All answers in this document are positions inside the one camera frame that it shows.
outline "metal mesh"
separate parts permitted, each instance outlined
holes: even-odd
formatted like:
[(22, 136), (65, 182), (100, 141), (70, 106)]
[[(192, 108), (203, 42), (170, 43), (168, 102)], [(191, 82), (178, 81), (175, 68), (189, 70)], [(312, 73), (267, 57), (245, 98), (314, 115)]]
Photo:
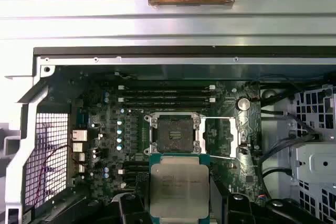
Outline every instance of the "metal mesh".
[(45, 159), (57, 148), (68, 143), (68, 114), (38, 113), (36, 115), (35, 149), (27, 161), (26, 205), (39, 207), (66, 188), (68, 148), (57, 150), (46, 162)]

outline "motherboard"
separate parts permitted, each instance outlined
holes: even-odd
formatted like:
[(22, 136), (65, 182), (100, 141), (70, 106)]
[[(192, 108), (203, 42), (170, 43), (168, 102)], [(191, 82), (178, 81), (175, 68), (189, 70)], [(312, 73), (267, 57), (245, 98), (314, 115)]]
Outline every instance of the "motherboard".
[(108, 204), (148, 177), (152, 153), (206, 153), (211, 173), (254, 201), (262, 189), (255, 172), (262, 154), (259, 95), (259, 85), (245, 81), (92, 79), (73, 104), (73, 130), (88, 131), (77, 150), (85, 156), (79, 177)]

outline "cpu socket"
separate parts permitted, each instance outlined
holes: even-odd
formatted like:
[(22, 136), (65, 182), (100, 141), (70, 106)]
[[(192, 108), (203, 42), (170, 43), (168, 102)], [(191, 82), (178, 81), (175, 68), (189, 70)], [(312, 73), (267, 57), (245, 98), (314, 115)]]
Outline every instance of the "cpu socket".
[(195, 112), (155, 112), (144, 119), (150, 124), (151, 153), (206, 153), (205, 121)]

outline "black cable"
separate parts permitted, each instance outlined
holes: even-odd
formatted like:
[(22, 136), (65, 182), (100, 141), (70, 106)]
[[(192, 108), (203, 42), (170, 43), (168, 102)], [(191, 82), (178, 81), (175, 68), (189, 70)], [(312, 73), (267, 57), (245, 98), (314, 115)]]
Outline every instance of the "black cable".
[(292, 170), (289, 168), (275, 168), (275, 169), (271, 169), (265, 172), (263, 174), (263, 178), (265, 178), (267, 175), (271, 173), (286, 173), (288, 176), (292, 176)]
[(269, 194), (269, 191), (267, 190), (264, 178), (262, 176), (262, 171), (263, 171), (263, 162), (267, 160), (269, 157), (273, 156), (274, 154), (278, 153), (284, 148), (290, 147), (295, 144), (299, 143), (305, 143), (307, 141), (313, 140), (315, 138), (314, 135), (306, 135), (300, 138), (296, 138), (294, 140), (283, 140), (280, 141), (276, 146), (274, 146), (272, 149), (268, 150), (258, 161), (258, 166), (257, 166), (257, 175), (259, 178), (259, 181), (264, 189), (265, 195), (267, 196), (268, 199), (271, 199), (271, 196)]
[(304, 130), (306, 130), (310, 134), (316, 134), (316, 131), (309, 127), (307, 124), (305, 124), (301, 119), (297, 118), (295, 115), (290, 114), (285, 111), (269, 111), (269, 110), (261, 110), (261, 113), (263, 114), (270, 114), (270, 115), (281, 115), (281, 116), (287, 116), (289, 118), (294, 119)]
[(298, 92), (304, 92), (304, 91), (309, 91), (309, 90), (314, 90), (314, 89), (318, 89), (322, 86), (322, 82), (318, 85), (314, 85), (314, 86), (310, 86), (310, 85), (305, 85), (305, 86), (302, 86), (302, 88), (300, 90), (297, 90), (297, 89), (289, 89), (289, 90), (286, 90), (280, 94), (277, 94), (277, 95), (273, 95), (269, 98), (264, 98), (264, 99), (261, 99), (260, 101), (260, 104), (261, 104), (261, 107), (265, 107), (265, 106), (269, 106), (269, 105), (273, 105), (285, 98), (288, 98), (288, 97), (291, 97), (293, 95), (295, 95), (296, 93)]

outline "chip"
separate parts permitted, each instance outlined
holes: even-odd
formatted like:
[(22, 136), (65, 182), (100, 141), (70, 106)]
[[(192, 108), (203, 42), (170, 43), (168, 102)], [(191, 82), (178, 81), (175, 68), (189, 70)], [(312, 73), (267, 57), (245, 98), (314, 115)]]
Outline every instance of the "chip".
[(253, 176), (252, 175), (247, 175), (245, 177), (245, 181), (246, 181), (246, 183), (253, 183), (254, 182)]

